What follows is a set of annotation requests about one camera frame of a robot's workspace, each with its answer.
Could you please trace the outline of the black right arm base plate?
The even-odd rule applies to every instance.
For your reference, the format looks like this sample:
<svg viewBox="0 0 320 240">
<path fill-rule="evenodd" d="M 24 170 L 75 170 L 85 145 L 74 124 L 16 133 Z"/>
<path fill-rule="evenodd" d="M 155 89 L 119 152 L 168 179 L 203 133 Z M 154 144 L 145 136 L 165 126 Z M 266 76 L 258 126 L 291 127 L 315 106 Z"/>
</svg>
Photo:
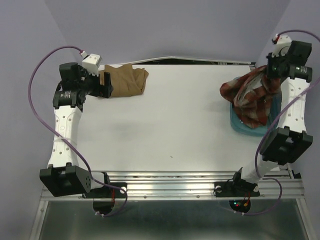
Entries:
<svg viewBox="0 0 320 240">
<path fill-rule="evenodd" d="M 239 183 L 232 181 L 215 181 L 214 183 L 215 196 L 218 198 L 236 198 L 236 197 L 259 197 L 259 190 L 254 191 L 258 186 L 248 182 Z"/>
</svg>

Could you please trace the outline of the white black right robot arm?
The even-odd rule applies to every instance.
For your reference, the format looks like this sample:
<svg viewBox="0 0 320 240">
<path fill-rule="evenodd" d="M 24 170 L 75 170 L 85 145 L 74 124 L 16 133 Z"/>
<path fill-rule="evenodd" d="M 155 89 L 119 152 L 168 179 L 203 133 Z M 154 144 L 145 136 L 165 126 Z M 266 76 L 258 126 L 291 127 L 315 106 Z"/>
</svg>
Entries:
<svg viewBox="0 0 320 240">
<path fill-rule="evenodd" d="M 308 42 L 277 40 L 267 55 L 266 76 L 280 80 L 281 111 L 258 147 L 253 163 L 238 170 L 230 182 L 235 195 L 259 195 L 258 182 L 271 170 L 294 163 L 313 143 L 305 125 L 306 92 L 313 70 L 306 66 L 312 52 Z"/>
</svg>

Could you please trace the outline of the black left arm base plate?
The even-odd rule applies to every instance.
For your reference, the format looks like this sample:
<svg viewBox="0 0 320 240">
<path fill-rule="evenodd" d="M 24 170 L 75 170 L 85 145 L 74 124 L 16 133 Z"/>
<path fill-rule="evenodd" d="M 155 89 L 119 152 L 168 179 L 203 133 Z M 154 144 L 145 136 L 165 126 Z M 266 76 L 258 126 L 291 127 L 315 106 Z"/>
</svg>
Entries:
<svg viewBox="0 0 320 240">
<path fill-rule="evenodd" d="M 106 187 L 100 185 L 98 188 L 94 188 L 90 191 L 91 194 L 93 194 L 94 198 L 99 199 L 111 199 L 114 197 L 115 199 L 125 199 L 125 193 L 124 190 L 127 188 L 127 183 L 125 182 L 111 182 L 112 186 L 115 186 L 117 188 L 122 188 L 122 190 L 115 189 L 112 187 Z"/>
</svg>

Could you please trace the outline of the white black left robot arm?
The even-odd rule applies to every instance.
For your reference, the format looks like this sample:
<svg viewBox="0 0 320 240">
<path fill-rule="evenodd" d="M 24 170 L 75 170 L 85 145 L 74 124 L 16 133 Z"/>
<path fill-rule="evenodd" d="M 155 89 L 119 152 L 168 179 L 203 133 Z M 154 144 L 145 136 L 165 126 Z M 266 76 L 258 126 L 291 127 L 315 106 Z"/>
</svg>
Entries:
<svg viewBox="0 0 320 240">
<path fill-rule="evenodd" d="M 79 166 L 78 128 L 87 96 L 109 98 L 113 91 L 110 74 L 100 82 L 98 63 L 64 63 L 59 66 L 61 80 L 53 96 L 55 134 L 47 168 L 39 178 L 54 197 L 89 193 L 90 172 Z"/>
</svg>

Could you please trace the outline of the tan brown skirt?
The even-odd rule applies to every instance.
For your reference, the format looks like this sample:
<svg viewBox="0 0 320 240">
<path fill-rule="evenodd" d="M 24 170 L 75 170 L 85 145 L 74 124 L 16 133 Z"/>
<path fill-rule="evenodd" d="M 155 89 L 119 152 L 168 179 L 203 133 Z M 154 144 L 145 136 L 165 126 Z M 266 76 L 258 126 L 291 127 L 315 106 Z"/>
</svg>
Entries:
<svg viewBox="0 0 320 240">
<path fill-rule="evenodd" d="M 133 68 L 133 65 L 128 63 L 120 67 L 104 65 L 104 70 L 100 70 L 100 82 L 105 83 L 104 73 L 110 73 L 110 82 L 113 91 L 111 98 L 117 97 L 132 97 L 142 95 L 146 88 L 149 72 L 144 68 Z"/>
</svg>

